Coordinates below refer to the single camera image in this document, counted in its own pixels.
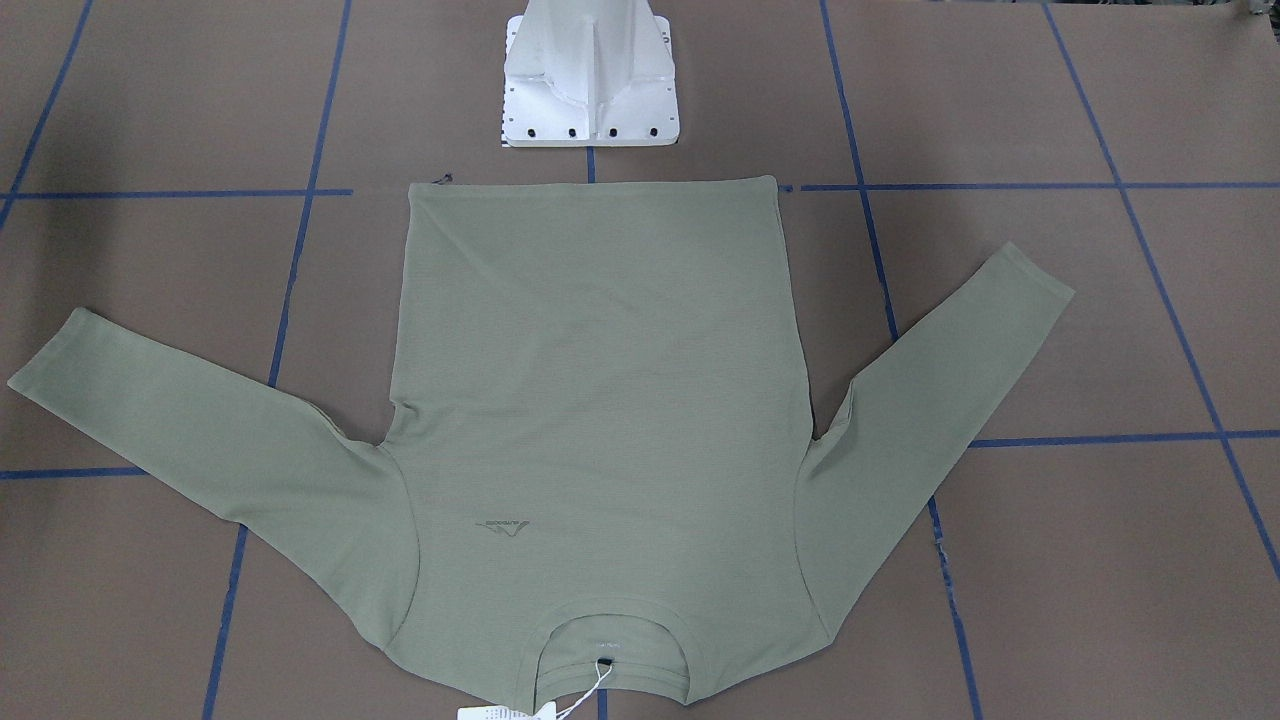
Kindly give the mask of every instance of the neckline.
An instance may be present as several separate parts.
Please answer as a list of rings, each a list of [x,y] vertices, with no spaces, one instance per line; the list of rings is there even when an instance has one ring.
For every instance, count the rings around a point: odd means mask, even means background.
[[[516,675],[515,700],[517,706],[536,707],[539,664],[552,633],[561,625],[591,615],[627,615],[660,625],[680,646],[689,670],[689,689],[685,697],[672,700],[687,705],[712,693],[707,687],[709,679],[704,665],[704,655],[698,638],[689,624],[668,607],[636,597],[594,597],[566,602],[552,609],[538,621],[520,656],[520,670]],[[543,702],[554,698],[541,698]]]

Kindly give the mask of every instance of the blue tape line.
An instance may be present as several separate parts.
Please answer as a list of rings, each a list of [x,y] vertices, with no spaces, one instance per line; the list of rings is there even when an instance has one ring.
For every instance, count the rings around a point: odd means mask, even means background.
[[[212,720],[214,703],[218,700],[218,683],[223,678],[223,657],[227,656],[227,638],[232,632],[232,612],[236,610],[236,591],[239,589],[239,570],[244,562],[244,539],[248,528],[239,527],[236,533],[236,552],[232,555],[232,571],[227,578],[227,596],[223,597],[223,615],[218,625],[218,643],[214,646],[214,664],[209,669],[209,685],[205,688],[205,710],[202,720]]]
[[[1071,82],[1075,83],[1075,91],[1080,96],[1080,102],[1084,104],[1084,111],[1089,117],[1089,124],[1093,126],[1093,135],[1098,138],[1098,146],[1102,149],[1102,156],[1106,159],[1107,167],[1111,168],[1111,176],[1115,178],[1116,186],[1120,190],[1120,199],[1124,201],[1125,211],[1129,214],[1129,223],[1133,224],[1133,232],[1138,237],[1138,245],[1142,247],[1142,255],[1147,260],[1147,268],[1151,270],[1152,279],[1156,282],[1156,290],[1160,292],[1160,300],[1165,305],[1169,320],[1174,325],[1174,333],[1178,336],[1178,343],[1183,347],[1183,355],[1187,357],[1187,364],[1190,366],[1192,377],[1196,379],[1196,387],[1199,388],[1201,398],[1204,401],[1204,409],[1208,410],[1208,416],[1213,421],[1213,429],[1217,430],[1217,437],[1222,445],[1222,452],[1226,454],[1226,461],[1231,466],[1231,473],[1235,475],[1235,484],[1240,488],[1244,503],[1249,510],[1249,515],[1253,518],[1253,525],[1257,528],[1258,538],[1262,541],[1262,547],[1266,550],[1267,559],[1271,561],[1271,570],[1275,573],[1276,579],[1280,579],[1280,556],[1277,556],[1276,547],[1271,542],[1271,534],[1267,532],[1267,527],[1262,521],[1262,514],[1258,511],[1258,506],[1253,501],[1253,492],[1249,489],[1249,483],[1244,479],[1244,471],[1240,470],[1240,464],[1235,459],[1235,451],[1231,448],[1226,428],[1222,425],[1222,418],[1219,415],[1217,407],[1213,405],[1213,398],[1208,393],[1208,386],[1204,383],[1204,375],[1201,373],[1199,363],[1196,361],[1196,354],[1192,352],[1190,342],[1187,340],[1187,333],[1183,331],[1183,323],[1178,319],[1178,311],[1174,309],[1174,301],[1170,299],[1169,290],[1165,287],[1165,281],[1160,274],[1160,269],[1156,266],[1156,258],[1151,252],[1151,246],[1147,243],[1147,236],[1142,231],[1142,223],[1138,222],[1138,213],[1134,211],[1133,202],[1129,200],[1129,191],[1120,181],[1120,170],[1116,168],[1115,159],[1111,156],[1111,149],[1107,146],[1107,141],[1102,136],[1102,126],[1098,124],[1098,118],[1093,113],[1093,105],[1089,102],[1089,97],[1084,92],[1084,85],[1080,83],[1080,76],[1075,72],[1075,63],[1071,61],[1071,54],[1066,50],[1066,42],[1062,40],[1062,33],[1057,29],[1057,23],[1053,20],[1052,10],[1050,10],[1048,5],[1041,5],[1041,8],[1044,10],[1044,18],[1048,20],[1048,27],[1053,32],[1053,40],[1057,41],[1059,51],[1061,51],[1062,60],[1066,63],[1066,69],[1071,76]]]
[[[1115,190],[1114,182],[893,182],[801,184],[801,192],[893,192],[923,190]]]
[[[136,190],[119,192],[19,192],[14,200],[164,200],[184,197],[305,197],[306,188],[298,190]],[[349,187],[326,187],[312,195],[349,196]]]
[[[1277,188],[1280,182],[1126,182],[1135,190],[1251,190]]]
[[[879,238],[876,233],[876,218],[872,215],[872,200],[867,195],[865,178],[863,177],[861,155],[858,152],[858,137],[854,135],[854,115],[849,110],[849,99],[845,96],[845,77],[840,72],[840,58],[836,54],[836,38],[831,32],[831,14],[827,12],[827,0],[818,0],[822,10],[822,28],[827,35],[827,54],[831,58],[831,70],[836,76],[836,92],[840,95],[840,110],[845,115],[845,135],[849,136],[849,154],[854,160],[854,176],[858,178],[858,195],[863,202],[863,219],[867,220],[867,237],[872,243],[872,259],[876,261],[876,279],[881,283],[881,293],[884,297],[884,316],[888,319],[888,334],[895,341],[897,334],[897,318],[893,315],[893,299],[888,292],[888,278],[884,275],[884,260],[881,258]]]
[[[1228,430],[1226,437],[1231,439],[1280,438],[1280,430]]]
[[[298,279],[298,260],[302,258],[302,247],[307,236],[307,225],[311,220],[311,204],[316,196],[316,181],[320,177],[320,158],[324,155],[324,140],[329,129],[329,113],[333,110],[333,96],[338,87],[338,70],[342,65],[342,51],[347,44],[347,23],[351,20],[351,0],[342,4],[342,22],[338,26],[338,42],[333,53],[333,67],[329,70],[329,88],[325,91],[324,110],[320,113],[320,129],[316,132],[315,151],[311,155],[311,176],[307,179],[307,191],[302,202],[302,218],[298,220],[298,236],[293,242],[293,259],[289,263],[289,279],[284,287],[284,302],[280,307],[280,324],[275,333],[275,352],[271,356],[271,373],[268,379],[269,387],[275,387],[280,377],[280,359],[284,354],[284,338],[289,329],[289,299],[293,295],[293,284]],[[223,603],[223,623],[218,632],[218,646],[214,648],[214,662],[209,671],[209,688],[205,693],[204,720],[210,720],[214,715],[214,703],[218,700],[218,683],[223,671],[223,657],[227,652],[227,634],[230,632],[232,614],[236,610],[236,589],[239,585],[241,564],[244,560],[244,537],[248,528],[241,525],[239,534],[236,536],[236,555],[232,559],[230,579],[227,587],[227,600]]]
[[[54,87],[49,91],[49,97],[45,100],[45,108],[40,111],[40,119],[36,120],[36,128],[31,131],[31,140],[27,141],[27,151],[22,155],[22,163],[18,164],[18,173],[13,177],[13,184],[9,186],[9,196],[5,197],[4,206],[0,208],[0,229],[4,228],[5,220],[9,219],[9,213],[13,210],[14,196],[22,187],[23,178],[27,177],[27,170],[31,169],[31,158],[36,154],[36,145],[40,142],[40,136],[45,132],[45,126],[49,123],[49,115],[54,111],[54,102],[58,100],[58,94],[63,90],[63,81],[67,79],[67,70],[72,67],[72,60],[76,58],[76,49],[79,47],[81,36],[84,35],[84,23],[88,22],[88,12],[93,8],[93,0],[84,0],[84,8],[81,9],[79,19],[76,20],[76,32],[72,33],[72,42],[67,47],[67,55],[63,56],[63,67],[58,69],[58,77],[54,79]]]
[[[914,192],[925,190],[1247,190],[1280,188],[1280,182],[882,182],[801,184],[801,192]]]
[[[1056,436],[975,439],[969,447],[1046,447],[1065,445],[1126,445],[1217,439],[1217,433],[1135,433],[1119,436]]]
[[[324,155],[324,140],[329,132],[329,113],[333,110],[333,95],[338,88],[338,70],[342,67],[342,51],[347,44],[347,23],[351,20],[351,0],[342,4],[342,23],[338,26],[338,44],[333,54],[333,67],[329,69],[329,88],[325,91],[324,111],[320,113],[320,129],[316,132],[316,145],[311,154],[311,176],[307,179],[306,199],[302,201],[302,219],[298,222],[298,236],[293,241],[293,259],[289,261],[289,279],[284,284],[284,304],[280,307],[280,324],[275,333],[275,351],[271,355],[271,372],[266,384],[275,387],[280,379],[280,361],[284,357],[284,337],[289,331],[289,301],[293,297],[293,284],[298,281],[298,261],[311,224],[311,205],[316,195],[316,181],[320,177],[320,158]]]
[[[942,516],[938,514],[938,501],[929,498],[929,519],[933,520],[933,546],[938,551],[938,565],[942,566],[942,584],[947,589],[947,606],[951,609],[951,625],[956,632],[956,644],[960,647],[960,664],[964,666],[964,682],[969,688],[969,706],[973,708],[973,719],[982,720],[982,700],[978,697],[978,679],[973,673],[973,660],[969,656],[969,638],[964,632],[964,620],[960,619],[960,607],[956,605],[955,583],[951,579],[951,560],[942,547]]]
[[[0,470],[0,480],[46,480],[61,478],[122,478],[146,475],[141,468],[54,468],[47,470]]]
[[[852,113],[849,110],[849,99],[845,96],[845,79],[840,72],[840,58],[836,54],[836,38],[831,31],[831,14],[827,10],[827,0],[819,0],[822,10],[822,27],[827,35],[827,54],[831,56],[831,69],[836,76],[836,90],[840,94],[840,109],[845,114],[845,132],[849,135],[849,151],[854,159],[854,174],[858,178],[858,195],[863,204],[863,217],[867,220],[867,237],[872,246],[872,258],[876,260],[876,277],[879,279],[881,291],[884,295],[884,318],[888,320],[890,336],[896,342],[897,319],[893,316],[893,301],[890,296],[888,279],[884,277],[884,263],[881,259],[879,240],[876,233],[876,219],[872,215],[870,196],[867,191],[867,179],[863,177],[863,164],[858,154],[858,138],[854,136]],[[965,683],[969,687],[969,705],[973,710],[974,720],[982,720],[982,701],[978,697],[978,682],[973,673],[973,661],[969,657],[969,641],[965,637],[964,621],[960,619],[960,609],[955,600],[955,587],[951,582],[951,568],[946,552],[942,550],[942,520],[938,515],[937,501],[929,498],[929,515],[933,518],[933,539],[937,543],[938,560],[942,564],[942,583],[947,591],[947,605],[951,609],[951,623],[956,633],[956,644],[960,651],[960,662],[964,667]]]

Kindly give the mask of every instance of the shirt sleeve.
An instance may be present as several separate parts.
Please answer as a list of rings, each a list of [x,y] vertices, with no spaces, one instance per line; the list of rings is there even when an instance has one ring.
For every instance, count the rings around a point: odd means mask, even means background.
[[[796,484],[796,550],[829,635],[1073,295],[1005,245],[852,379]]]
[[[243,523],[384,646],[419,570],[404,479],[315,406],[81,307],[9,387]]]

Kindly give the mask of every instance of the clothing label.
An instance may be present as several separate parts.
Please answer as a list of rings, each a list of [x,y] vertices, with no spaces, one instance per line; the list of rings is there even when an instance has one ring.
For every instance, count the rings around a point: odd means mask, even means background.
[[[556,701],[548,702],[538,711],[538,715],[525,715],[507,707],[506,705],[486,705],[484,707],[460,707],[458,720],[556,720]]]

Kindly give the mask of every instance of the metal mount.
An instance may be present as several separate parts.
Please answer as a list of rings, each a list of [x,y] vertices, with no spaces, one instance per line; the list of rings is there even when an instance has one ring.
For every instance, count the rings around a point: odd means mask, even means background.
[[[671,23],[648,0],[529,0],[507,22],[502,142],[671,145],[680,136]]]

